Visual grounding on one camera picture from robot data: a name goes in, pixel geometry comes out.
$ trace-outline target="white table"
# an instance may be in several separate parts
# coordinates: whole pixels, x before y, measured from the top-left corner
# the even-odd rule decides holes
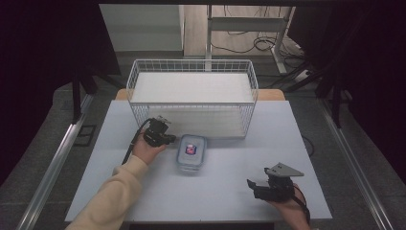
[[[113,101],[66,217],[72,221],[124,159],[136,131],[126,101]],[[275,208],[255,199],[246,179],[266,185],[265,167],[279,162],[304,173],[292,177],[304,192],[312,219],[331,219],[289,102],[257,102],[244,140],[209,140],[198,173],[176,167],[177,144],[150,165],[140,199],[125,221],[229,222],[282,220]]]

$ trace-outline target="wire mesh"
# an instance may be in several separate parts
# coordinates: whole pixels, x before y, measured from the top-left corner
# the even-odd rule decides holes
[[[251,103],[134,103],[131,101],[140,73],[206,72],[244,73],[248,76]],[[170,133],[194,134],[207,138],[244,138],[258,97],[258,83],[250,60],[228,59],[137,59],[127,82],[127,97],[137,124],[162,115]]]

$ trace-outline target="clear plastic container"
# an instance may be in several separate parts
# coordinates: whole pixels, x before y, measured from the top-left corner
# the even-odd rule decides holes
[[[206,138],[185,134],[182,136],[176,157],[179,169],[198,171],[204,162]]]

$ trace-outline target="beige sleeve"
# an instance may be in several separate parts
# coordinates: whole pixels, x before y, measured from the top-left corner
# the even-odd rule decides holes
[[[117,167],[66,229],[119,229],[128,208],[138,199],[147,165],[131,155]]]

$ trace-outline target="white wire basket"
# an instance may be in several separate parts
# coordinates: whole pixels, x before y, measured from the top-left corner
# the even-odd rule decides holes
[[[137,59],[126,94],[138,126],[169,120],[167,133],[245,138],[258,97],[250,60]]]

